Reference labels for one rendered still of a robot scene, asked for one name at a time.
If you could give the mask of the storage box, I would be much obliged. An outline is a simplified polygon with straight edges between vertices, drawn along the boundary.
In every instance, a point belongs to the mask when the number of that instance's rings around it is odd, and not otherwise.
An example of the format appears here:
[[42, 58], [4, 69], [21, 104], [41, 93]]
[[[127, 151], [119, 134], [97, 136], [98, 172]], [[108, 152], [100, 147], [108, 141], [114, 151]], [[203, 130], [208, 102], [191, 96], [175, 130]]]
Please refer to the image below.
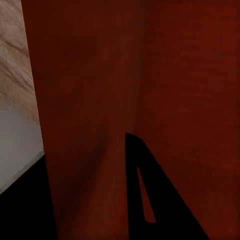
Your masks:
[[240, 0], [21, 6], [58, 240], [129, 240], [127, 133], [210, 240], [240, 240]]

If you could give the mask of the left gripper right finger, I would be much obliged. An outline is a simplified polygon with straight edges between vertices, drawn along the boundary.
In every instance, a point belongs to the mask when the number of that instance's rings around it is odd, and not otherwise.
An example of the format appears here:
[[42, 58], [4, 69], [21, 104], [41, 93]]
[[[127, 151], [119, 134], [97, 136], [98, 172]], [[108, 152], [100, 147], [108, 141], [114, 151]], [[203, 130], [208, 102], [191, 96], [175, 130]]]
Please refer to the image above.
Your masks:
[[[210, 240], [144, 141], [125, 134], [129, 240]], [[145, 220], [137, 167], [156, 223]]]

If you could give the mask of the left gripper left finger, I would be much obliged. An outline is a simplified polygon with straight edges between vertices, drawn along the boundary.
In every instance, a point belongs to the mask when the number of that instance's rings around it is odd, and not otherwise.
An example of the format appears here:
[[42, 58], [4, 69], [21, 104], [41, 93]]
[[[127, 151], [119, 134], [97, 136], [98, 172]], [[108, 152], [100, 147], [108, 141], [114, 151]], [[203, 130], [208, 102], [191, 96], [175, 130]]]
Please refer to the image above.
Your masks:
[[58, 240], [45, 155], [0, 194], [0, 240]]

